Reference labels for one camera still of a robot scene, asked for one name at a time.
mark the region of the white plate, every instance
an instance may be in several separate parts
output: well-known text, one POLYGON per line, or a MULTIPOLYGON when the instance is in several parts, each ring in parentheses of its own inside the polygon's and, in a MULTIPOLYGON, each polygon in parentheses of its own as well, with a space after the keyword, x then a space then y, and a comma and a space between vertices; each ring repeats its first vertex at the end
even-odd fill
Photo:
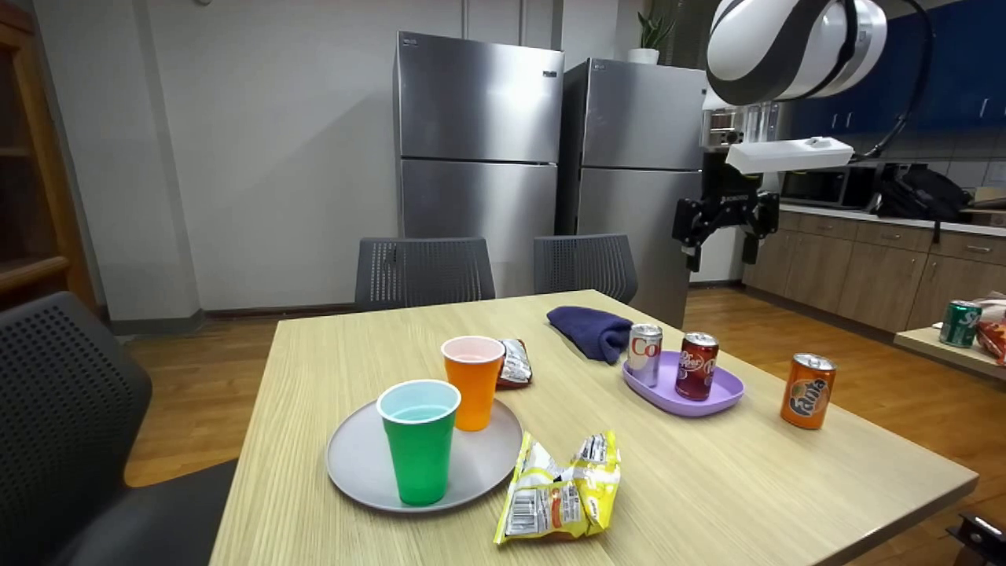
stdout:
POLYGON ((433 505, 403 505, 378 406, 353 413, 323 452, 328 479, 355 504, 382 513, 440 513, 494 489, 514 465, 521 423, 497 402, 483 430, 454 430, 449 487, 433 505))

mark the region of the wall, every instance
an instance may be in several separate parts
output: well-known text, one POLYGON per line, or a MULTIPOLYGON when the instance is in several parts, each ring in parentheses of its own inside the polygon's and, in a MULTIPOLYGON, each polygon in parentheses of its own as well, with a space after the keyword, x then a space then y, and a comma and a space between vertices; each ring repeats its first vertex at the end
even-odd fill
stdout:
POLYGON ((34 0, 34 16, 111 319, 194 313, 190 237, 140 2, 34 0))
POLYGON ((638 2, 34 9, 98 284, 113 321, 144 321, 353 302, 359 237, 395 234, 390 80, 403 27, 618 58, 638 2))

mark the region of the soda can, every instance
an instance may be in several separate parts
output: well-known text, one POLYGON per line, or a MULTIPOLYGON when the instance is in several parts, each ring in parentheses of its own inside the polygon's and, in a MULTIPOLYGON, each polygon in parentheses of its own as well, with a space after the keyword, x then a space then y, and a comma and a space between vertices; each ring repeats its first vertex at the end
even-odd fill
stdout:
POLYGON ((940 340, 950 346, 970 348, 977 332, 980 305, 952 298, 940 327, 940 340))
POLYGON ((799 351, 789 366, 781 417, 816 430, 836 384, 836 366, 829 357, 799 351))
POLYGON ((664 351, 664 327, 631 324, 629 346, 625 346, 625 373, 654 391, 659 378, 659 351, 664 351))
POLYGON ((685 332, 674 391, 685 399, 704 402, 713 391, 716 351, 719 344, 710 332, 685 332))

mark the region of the chair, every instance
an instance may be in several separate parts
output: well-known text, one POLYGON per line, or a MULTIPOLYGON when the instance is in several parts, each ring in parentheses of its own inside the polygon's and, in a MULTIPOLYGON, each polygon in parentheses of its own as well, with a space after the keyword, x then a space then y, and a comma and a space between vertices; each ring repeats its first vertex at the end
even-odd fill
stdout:
POLYGON ((618 302, 631 302, 638 277, 629 237, 534 237, 531 286, 534 292, 599 289, 618 302))
POLYGON ((147 373, 68 292, 0 310, 0 564, 209 561, 232 461, 126 487, 147 402, 147 373))
POLYGON ((361 239, 355 305, 400 309, 494 298, 494 269, 480 237, 361 239))

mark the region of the door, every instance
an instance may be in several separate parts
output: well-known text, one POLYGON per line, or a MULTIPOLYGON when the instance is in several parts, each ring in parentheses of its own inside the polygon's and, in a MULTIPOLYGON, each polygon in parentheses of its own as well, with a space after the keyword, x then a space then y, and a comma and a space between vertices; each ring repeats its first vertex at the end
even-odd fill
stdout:
POLYGON ((586 171, 579 234, 625 234, 635 259, 635 305, 682 324, 688 263, 669 237, 680 198, 699 198, 699 173, 664 171, 586 171))
POLYGON ((701 171, 704 72, 588 62, 586 166, 701 171))
POLYGON ((483 237, 499 296, 531 292, 531 241, 553 234, 557 166, 400 159, 404 237, 483 237))
POLYGON ((558 51, 433 35, 400 37, 400 157, 553 162, 558 114, 558 51))

